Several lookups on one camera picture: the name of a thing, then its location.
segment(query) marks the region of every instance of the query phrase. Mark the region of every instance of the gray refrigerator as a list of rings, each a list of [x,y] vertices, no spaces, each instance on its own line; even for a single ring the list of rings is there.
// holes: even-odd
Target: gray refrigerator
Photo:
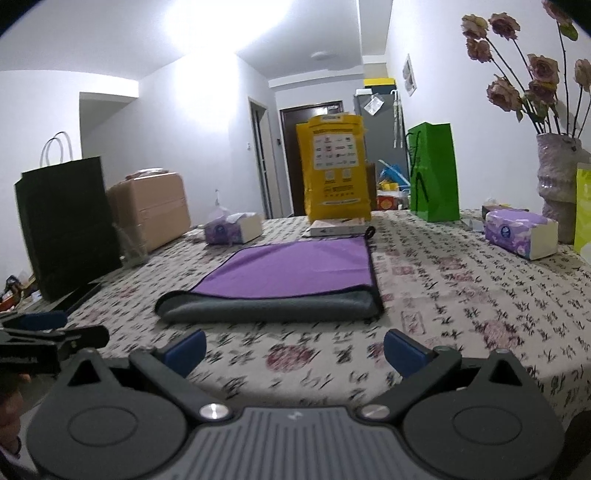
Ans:
[[[404,121],[402,107],[398,108],[398,120],[395,119],[395,95],[380,95],[384,104],[376,114],[371,115],[364,107],[372,99],[372,95],[359,95],[353,98],[355,114],[363,117],[365,127],[366,159],[375,164],[376,179],[384,166],[378,160],[384,160],[390,165],[397,165],[407,179],[408,160],[404,147]]]

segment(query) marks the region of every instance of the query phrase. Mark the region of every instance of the picture on wall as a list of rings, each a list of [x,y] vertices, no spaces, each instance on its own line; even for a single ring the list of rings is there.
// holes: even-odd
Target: picture on wall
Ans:
[[[404,88],[411,96],[417,89],[417,83],[414,78],[413,65],[410,63],[410,54],[407,55],[407,59],[402,67],[402,78],[404,79]]]

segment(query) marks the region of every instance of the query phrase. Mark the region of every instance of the door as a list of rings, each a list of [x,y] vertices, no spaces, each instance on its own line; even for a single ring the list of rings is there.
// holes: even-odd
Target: door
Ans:
[[[277,172],[275,170],[269,111],[266,107],[251,101],[251,115],[265,217],[279,218],[283,216],[283,208],[281,205]]]
[[[318,105],[299,106],[281,110],[281,126],[285,145],[285,159],[290,177],[291,200],[294,216],[305,215],[304,173],[301,166],[300,146],[297,142],[296,125],[306,123],[317,115],[330,115],[343,112],[343,102],[328,102]]]

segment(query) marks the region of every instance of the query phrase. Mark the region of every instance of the yellow bag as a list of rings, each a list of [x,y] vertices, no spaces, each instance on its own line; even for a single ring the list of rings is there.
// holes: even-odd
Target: yellow bag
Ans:
[[[577,221],[574,250],[591,263],[591,165],[577,165]]]
[[[362,117],[345,113],[315,116],[297,125],[297,136],[309,221],[371,220]]]

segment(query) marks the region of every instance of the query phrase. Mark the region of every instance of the dried rose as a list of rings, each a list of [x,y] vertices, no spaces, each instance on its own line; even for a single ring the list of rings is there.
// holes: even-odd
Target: dried rose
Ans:
[[[574,81],[577,82],[585,92],[591,87],[591,63],[589,60],[577,60],[574,64]]]
[[[486,40],[476,41],[471,38],[466,40],[468,56],[472,60],[478,60],[480,63],[492,61],[491,46]]]
[[[546,83],[558,83],[558,62],[553,59],[538,57],[533,53],[527,56],[530,60],[530,72],[536,80]]]
[[[550,0],[542,0],[542,5],[549,16],[554,18],[560,25],[572,25],[573,19],[570,18],[559,7],[554,5]]]
[[[532,80],[529,85],[529,91],[534,95],[534,99],[544,102],[546,105],[556,103],[556,84]]]
[[[462,33],[467,38],[479,40],[480,38],[486,38],[486,32],[488,31],[488,23],[482,17],[476,15],[464,15],[462,17]]]
[[[490,103],[500,106],[505,112],[521,110],[521,98],[515,87],[498,75],[486,89],[486,94]]]
[[[494,33],[507,40],[517,40],[517,33],[515,32],[521,31],[521,27],[515,18],[507,15],[506,12],[493,14],[493,16],[488,19],[488,23],[491,24]]]

